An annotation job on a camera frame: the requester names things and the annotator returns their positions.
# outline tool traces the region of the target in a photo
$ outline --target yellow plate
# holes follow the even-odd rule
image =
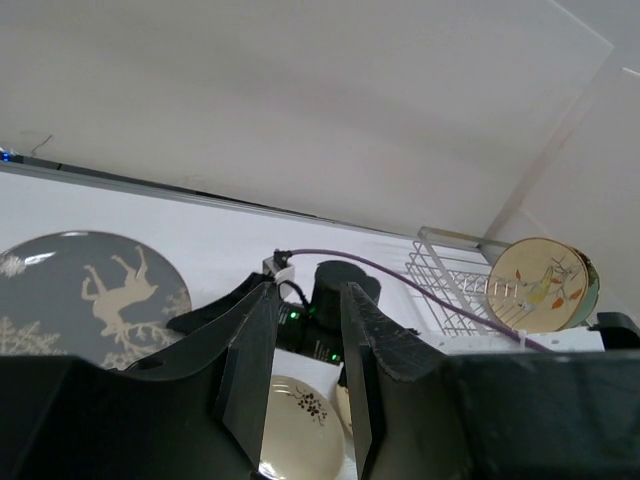
[[[487,296],[494,315],[508,327],[543,333],[569,323],[587,288],[587,268],[572,248],[547,238],[528,238],[498,258]]]

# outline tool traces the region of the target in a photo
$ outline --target cable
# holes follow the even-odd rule
[[[503,335],[505,335],[506,337],[509,337],[511,340],[514,340],[518,343],[521,342],[521,338],[518,335],[518,333],[515,330],[511,330],[509,327],[505,326],[505,325],[501,325],[499,323],[496,322],[492,322],[491,320],[486,320],[482,317],[479,317],[478,315],[475,315],[473,313],[467,312],[465,309],[460,308],[460,307],[456,307],[455,305],[451,305],[450,303],[445,302],[444,300],[441,300],[440,298],[436,297],[433,293],[427,291],[425,288],[421,287],[420,285],[418,285],[417,283],[409,280],[408,278],[403,277],[402,275],[400,275],[399,273],[394,272],[393,270],[388,269],[387,267],[384,267],[378,263],[372,262],[371,260],[367,260],[366,258],[360,257],[358,255],[353,255],[352,253],[347,253],[347,252],[341,252],[339,250],[326,250],[326,249],[322,249],[322,248],[300,248],[297,250],[291,250],[289,252],[287,252],[288,254],[290,254],[291,256],[294,255],[331,255],[331,256],[335,256],[335,257],[343,257],[343,258],[348,258],[349,260],[355,260],[356,262],[360,262],[360,263],[364,263],[365,265],[369,265],[370,267],[373,267],[377,270],[380,270],[383,273],[386,273],[387,275],[390,275],[394,278],[396,278],[397,280],[400,280],[401,282],[409,285],[411,288],[417,290],[418,292],[420,292],[422,295],[424,295],[425,297],[427,297],[429,300],[437,303],[438,305],[440,305],[442,308],[446,308],[448,310],[451,310],[454,313],[457,313],[458,315],[462,315],[464,317],[467,317],[469,320],[472,320],[476,323],[479,323],[480,325],[484,325],[485,327],[489,327]],[[531,340],[530,338],[526,338],[524,340],[524,344],[533,349],[533,350],[537,350],[538,352],[551,352],[552,350],[548,349],[547,347],[545,347],[544,345]]]
[[[295,290],[295,292],[298,294],[298,297],[300,297],[300,302],[302,303],[302,306],[304,307],[305,311],[307,313],[310,313],[311,304],[307,300],[307,297],[304,296],[304,292],[300,288],[300,285],[298,285],[295,282],[292,282],[291,280],[283,280],[283,281],[281,281],[278,284],[278,296],[280,297],[280,300],[282,300],[282,301],[284,301],[284,299],[282,298],[282,295],[280,294],[280,286],[281,285],[289,285],[291,288],[293,288]]]

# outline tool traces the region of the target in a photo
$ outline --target dish rack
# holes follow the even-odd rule
[[[509,243],[422,227],[413,246],[409,262],[405,264],[405,275],[447,303],[497,322],[488,300],[497,298],[501,304],[515,301],[517,285],[489,285],[491,267]],[[444,335],[496,333],[443,308],[425,295],[417,294],[417,297],[424,299]]]

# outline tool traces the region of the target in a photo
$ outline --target white wire rack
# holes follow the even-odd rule
[[[469,235],[422,227],[414,251],[405,264],[406,275],[438,298],[462,307],[480,317],[497,321],[488,308],[489,296],[508,302],[515,297],[509,285],[489,286],[491,264],[509,246]],[[445,335],[487,335],[491,329],[476,324],[462,315],[451,312],[423,297]]]

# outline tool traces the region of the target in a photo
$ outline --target white panel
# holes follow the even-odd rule
[[[553,163],[502,228],[501,238],[528,236],[533,224],[594,261],[610,306],[640,317],[640,77],[621,71]]]
[[[546,0],[8,0],[0,144],[482,233],[610,50]]]

